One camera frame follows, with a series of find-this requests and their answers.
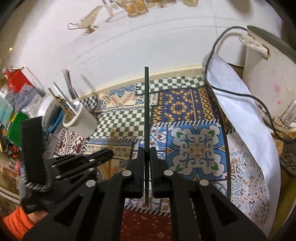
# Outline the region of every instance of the black and white checkered pattern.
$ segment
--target black and white checkered pattern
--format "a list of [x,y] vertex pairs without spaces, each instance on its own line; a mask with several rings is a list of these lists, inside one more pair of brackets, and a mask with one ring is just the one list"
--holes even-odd
[[[203,86],[204,80],[203,76],[199,75],[194,78],[190,77],[174,77],[168,79],[158,79],[150,81],[149,83],[149,92],[155,93],[162,90],[170,90],[170,89],[181,89],[181,88],[198,88]],[[143,95],[145,91],[145,83],[137,84],[136,93],[138,95]]]
[[90,109],[93,109],[93,108],[97,107],[97,105],[98,105],[98,96],[95,95],[95,96],[83,99],[80,102],[83,104],[83,106],[87,110],[90,110]]
[[105,139],[111,135],[114,128],[114,137],[131,140],[144,136],[144,107],[137,110],[112,111],[97,116],[98,127],[90,139]]

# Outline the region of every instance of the pink stain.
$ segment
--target pink stain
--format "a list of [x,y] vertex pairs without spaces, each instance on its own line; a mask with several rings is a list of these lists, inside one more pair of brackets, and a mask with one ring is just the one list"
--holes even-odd
[[281,92],[281,88],[277,84],[274,84],[274,91],[276,92],[276,95],[278,96],[279,93]]

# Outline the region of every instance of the white wall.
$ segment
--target white wall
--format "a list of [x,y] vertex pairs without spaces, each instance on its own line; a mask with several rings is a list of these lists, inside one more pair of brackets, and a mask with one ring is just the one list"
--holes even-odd
[[[217,36],[233,25],[256,25],[281,36],[281,19],[264,0],[198,0],[196,7],[178,0],[136,18],[117,10],[123,18],[111,23],[103,8],[94,23],[100,28],[90,35],[67,29],[98,5],[101,0],[26,0],[0,32],[0,68],[26,65],[44,89],[55,81],[65,92],[67,68],[74,88],[85,95],[142,75],[144,66],[156,72],[201,64]],[[218,53],[244,65],[245,49],[235,35],[222,41]]]

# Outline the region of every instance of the black cable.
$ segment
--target black cable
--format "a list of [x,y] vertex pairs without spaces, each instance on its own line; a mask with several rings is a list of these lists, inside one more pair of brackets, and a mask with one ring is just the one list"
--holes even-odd
[[[210,53],[210,55],[209,55],[209,57],[208,57],[208,60],[207,60],[207,62],[206,62],[206,65],[205,65],[205,76],[206,76],[206,77],[207,77],[207,70],[208,70],[208,67],[209,67],[209,64],[210,64],[211,58],[213,57],[213,54],[214,54],[214,51],[215,51],[215,48],[216,48],[218,42],[219,42],[220,39],[224,36],[225,33],[227,33],[229,30],[234,29],[234,28],[235,28],[235,29],[243,29],[243,30],[247,31],[246,28],[243,28],[243,27],[240,27],[240,26],[233,26],[233,27],[230,27],[230,28],[226,29],[226,30],[225,30],[225,31],[224,31],[224,32],[223,32],[223,33],[217,38],[217,40],[215,41],[215,43],[214,43],[214,45],[213,45],[212,51],[211,51],[211,53]],[[295,140],[287,140],[287,139],[281,138],[281,137],[278,135],[278,133],[276,132],[276,129],[275,129],[275,127],[274,127],[274,124],[273,124],[273,121],[272,121],[272,118],[271,118],[271,114],[270,114],[268,108],[267,108],[266,105],[265,105],[261,100],[259,100],[257,97],[255,97],[255,96],[253,96],[253,95],[249,95],[249,94],[240,94],[240,93],[235,93],[235,92],[232,92],[232,91],[227,91],[227,90],[224,90],[224,89],[220,89],[220,88],[217,88],[217,87],[215,87],[215,86],[212,86],[209,82],[208,82],[208,84],[209,84],[209,85],[212,87],[212,89],[214,89],[214,90],[222,91],[222,92],[225,92],[225,93],[228,93],[228,94],[232,94],[232,95],[236,95],[236,96],[250,97],[250,98],[252,98],[252,99],[258,101],[258,102],[263,106],[263,108],[264,108],[265,111],[266,111],[266,114],[267,114],[267,116],[268,116],[268,118],[269,118],[269,122],[270,122],[270,125],[271,125],[271,128],[272,128],[272,131],[274,132],[274,135],[276,136],[276,138],[279,139],[280,141],[285,142],[285,143],[289,143],[289,144],[291,144],[291,143],[296,143],[296,139],[295,139]]]

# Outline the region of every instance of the metal screw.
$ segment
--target metal screw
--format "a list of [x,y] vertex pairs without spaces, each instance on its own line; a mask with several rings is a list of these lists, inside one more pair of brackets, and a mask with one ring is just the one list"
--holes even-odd
[[93,187],[94,185],[96,184],[96,181],[94,180],[88,180],[86,182],[86,185],[90,188],[90,187]]
[[122,172],[122,175],[125,176],[125,177],[128,177],[128,176],[131,175],[131,171],[125,170],[125,171]]
[[171,175],[174,174],[174,172],[173,172],[172,170],[165,170],[163,173],[164,173],[166,176],[171,176]]
[[206,179],[201,179],[201,180],[200,180],[200,185],[202,185],[202,186],[207,186],[207,185],[209,185],[209,181],[206,180]]

